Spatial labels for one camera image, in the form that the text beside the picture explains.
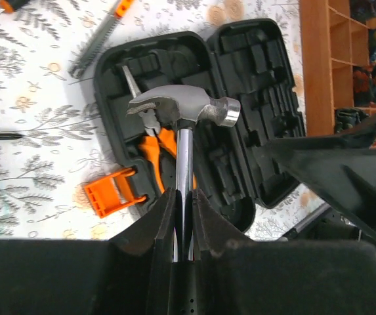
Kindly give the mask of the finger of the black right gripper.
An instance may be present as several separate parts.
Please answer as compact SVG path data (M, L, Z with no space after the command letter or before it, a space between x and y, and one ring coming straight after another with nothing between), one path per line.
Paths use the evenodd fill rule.
M330 136L277 138L259 149L376 242L376 114Z

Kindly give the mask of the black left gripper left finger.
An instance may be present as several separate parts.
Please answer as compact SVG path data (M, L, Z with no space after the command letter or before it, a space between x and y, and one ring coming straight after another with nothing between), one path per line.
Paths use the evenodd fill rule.
M171 291L176 190L109 240L109 314L167 314Z

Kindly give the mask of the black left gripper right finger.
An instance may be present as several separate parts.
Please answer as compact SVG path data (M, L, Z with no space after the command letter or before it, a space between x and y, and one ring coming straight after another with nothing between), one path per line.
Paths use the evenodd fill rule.
M201 189L193 191L194 258L220 257L227 249L249 245L250 238L215 211Z

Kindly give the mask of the orange handled pliers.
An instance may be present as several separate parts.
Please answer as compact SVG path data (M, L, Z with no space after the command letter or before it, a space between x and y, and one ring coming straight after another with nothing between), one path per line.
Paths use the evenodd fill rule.
M139 112L144 124L146 136L141 141L139 148L144 157L152 164L154 170L154 178L161 193L164 193L165 187L161 179L160 171L160 151L165 149L174 158L177 156L177 142L175 140L175 132L170 129L162 128L157 120L153 109Z

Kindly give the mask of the chrome claw hammer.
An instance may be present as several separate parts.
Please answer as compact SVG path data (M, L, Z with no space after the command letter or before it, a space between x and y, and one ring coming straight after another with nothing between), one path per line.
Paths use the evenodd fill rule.
M200 120L209 120L221 127L233 127L241 111L239 101L212 98L204 89L189 85L166 85L145 93L128 84L134 99L128 114L149 109L164 111L175 124L177 134L174 272L171 289L170 313L188 314L194 308L195 268L193 236L193 139Z

